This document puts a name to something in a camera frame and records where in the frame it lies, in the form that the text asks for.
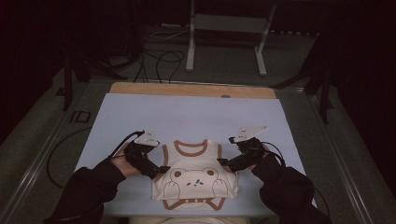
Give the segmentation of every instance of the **sleeveless baby onesie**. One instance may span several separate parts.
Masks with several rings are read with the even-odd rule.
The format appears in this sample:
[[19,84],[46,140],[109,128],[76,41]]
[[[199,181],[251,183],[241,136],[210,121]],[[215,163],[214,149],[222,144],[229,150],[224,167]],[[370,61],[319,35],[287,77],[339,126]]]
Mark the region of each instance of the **sleeveless baby onesie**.
[[226,198],[237,196],[236,173],[222,167],[221,145],[175,141],[163,146],[168,172],[153,180],[152,196],[169,210],[219,210]]

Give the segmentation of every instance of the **bear face print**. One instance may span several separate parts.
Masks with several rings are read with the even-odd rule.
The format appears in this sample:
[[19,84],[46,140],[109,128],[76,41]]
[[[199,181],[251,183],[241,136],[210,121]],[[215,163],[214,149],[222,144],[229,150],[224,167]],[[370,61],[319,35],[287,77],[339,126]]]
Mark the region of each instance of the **bear face print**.
[[175,168],[163,190],[163,196],[173,199],[213,198],[226,194],[225,182],[219,179],[219,172],[212,167],[202,170]]

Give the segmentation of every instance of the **gray floor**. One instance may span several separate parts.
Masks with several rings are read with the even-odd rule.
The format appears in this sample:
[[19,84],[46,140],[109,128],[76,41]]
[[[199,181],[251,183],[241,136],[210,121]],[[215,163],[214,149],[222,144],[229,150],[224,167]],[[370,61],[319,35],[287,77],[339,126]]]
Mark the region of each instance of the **gray floor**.
[[[268,76],[259,77],[252,43],[245,41],[235,45],[236,41],[228,40],[216,45],[197,39],[194,71],[186,72],[186,60],[183,60],[171,82],[273,85],[298,73],[314,41],[299,35],[269,35],[263,54]],[[187,37],[181,35],[167,41],[148,42],[146,49],[181,50],[187,54]],[[161,55],[157,51],[149,53]],[[175,58],[172,54],[163,57],[165,60]],[[155,80],[156,63],[157,59],[145,55],[144,65],[150,82],[158,82]],[[120,74],[132,81],[138,68],[139,65],[134,64]],[[159,63],[162,80],[168,81],[176,68],[177,63]],[[116,80],[94,77],[87,84],[75,83],[74,103],[66,112],[62,111],[64,99],[55,96],[62,81],[60,73],[54,78],[54,86],[39,99],[0,148],[1,223],[40,223],[51,214],[62,190],[49,181],[45,172],[49,150],[69,134],[93,125],[106,92]],[[337,90],[331,89],[334,109],[329,110],[330,124],[324,125],[318,117],[316,97],[301,92],[305,82],[302,80],[276,91],[276,96],[285,109],[305,171],[329,205],[332,222],[396,223],[396,202],[340,103]],[[70,122],[75,110],[91,112],[90,121]],[[89,132],[68,137],[53,153],[50,173],[61,185],[73,173]],[[318,195],[316,201],[318,208],[326,212]],[[117,220],[104,217],[103,223],[117,223]],[[263,223],[276,223],[276,218]]]

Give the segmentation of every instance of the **black sleeve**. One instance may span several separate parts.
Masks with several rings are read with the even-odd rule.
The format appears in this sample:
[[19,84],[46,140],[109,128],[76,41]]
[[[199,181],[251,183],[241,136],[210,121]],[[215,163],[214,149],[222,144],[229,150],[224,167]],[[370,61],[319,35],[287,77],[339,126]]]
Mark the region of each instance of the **black sleeve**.
[[125,179],[120,170],[104,160],[92,170],[78,169],[67,182],[52,216],[45,223],[100,223],[103,203],[114,199],[117,185]]
[[262,202],[285,224],[330,224],[312,200],[315,188],[311,180],[291,167],[282,167],[274,156],[266,156],[252,170],[264,185],[260,189]]

